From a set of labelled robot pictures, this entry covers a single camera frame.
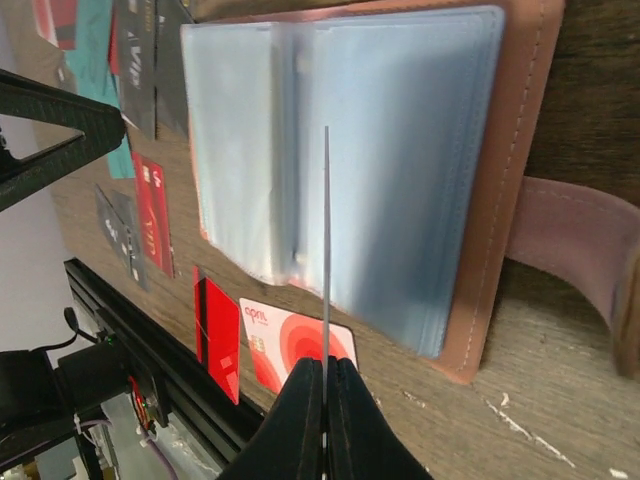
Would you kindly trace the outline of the red card black stripe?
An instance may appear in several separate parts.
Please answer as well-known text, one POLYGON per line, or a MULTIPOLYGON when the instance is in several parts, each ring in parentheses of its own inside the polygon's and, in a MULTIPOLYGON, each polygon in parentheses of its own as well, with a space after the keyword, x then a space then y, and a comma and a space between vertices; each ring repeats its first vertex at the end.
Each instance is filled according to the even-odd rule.
POLYGON ((194 267, 194 311, 198 361, 229 400, 238 405, 240 311, 198 266, 194 267))

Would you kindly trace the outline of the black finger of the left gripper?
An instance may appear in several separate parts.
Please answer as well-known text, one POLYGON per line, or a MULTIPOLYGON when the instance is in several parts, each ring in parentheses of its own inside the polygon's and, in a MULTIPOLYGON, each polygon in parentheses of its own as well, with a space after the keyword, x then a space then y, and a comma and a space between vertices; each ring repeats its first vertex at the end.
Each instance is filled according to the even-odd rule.
POLYGON ((1 209, 118 148, 113 106, 1 72, 1 209))

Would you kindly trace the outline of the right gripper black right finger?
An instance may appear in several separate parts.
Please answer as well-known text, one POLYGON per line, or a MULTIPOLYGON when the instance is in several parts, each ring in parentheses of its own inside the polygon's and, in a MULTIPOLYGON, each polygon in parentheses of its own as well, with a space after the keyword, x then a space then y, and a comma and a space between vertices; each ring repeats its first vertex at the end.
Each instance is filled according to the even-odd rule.
POLYGON ((330 479, 431 477, 396 437, 351 360, 329 358, 327 394, 330 479))

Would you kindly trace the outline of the blue card front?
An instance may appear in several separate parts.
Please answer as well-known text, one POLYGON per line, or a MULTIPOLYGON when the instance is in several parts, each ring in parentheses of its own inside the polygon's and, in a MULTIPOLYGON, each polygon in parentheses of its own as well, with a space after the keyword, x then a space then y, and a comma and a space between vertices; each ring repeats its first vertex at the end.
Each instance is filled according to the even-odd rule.
POLYGON ((324 127, 324 233, 323 233, 323 355, 322 402, 327 405, 328 359, 330 348, 330 294, 331 294, 331 201, 330 201, 330 147, 329 126, 324 127))

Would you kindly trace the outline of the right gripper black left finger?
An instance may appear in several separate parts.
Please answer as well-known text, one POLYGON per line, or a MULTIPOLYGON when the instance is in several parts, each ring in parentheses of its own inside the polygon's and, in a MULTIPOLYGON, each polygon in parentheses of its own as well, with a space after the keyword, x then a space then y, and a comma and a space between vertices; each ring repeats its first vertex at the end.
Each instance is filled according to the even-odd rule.
POLYGON ((319 479, 323 470, 322 388, 321 362, 299 360, 256 434, 220 477, 319 479))

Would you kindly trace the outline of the pink leather card holder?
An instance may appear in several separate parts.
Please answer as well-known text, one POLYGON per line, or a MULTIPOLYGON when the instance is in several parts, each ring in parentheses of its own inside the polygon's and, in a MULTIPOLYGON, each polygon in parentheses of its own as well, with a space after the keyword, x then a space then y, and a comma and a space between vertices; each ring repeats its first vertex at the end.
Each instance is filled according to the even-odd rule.
POLYGON ((573 285, 639 372, 639 210, 524 170, 565 5, 370 1, 187 24, 204 238, 269 285, 331 294, 450 379, 476 375, 505 258, 573 285))

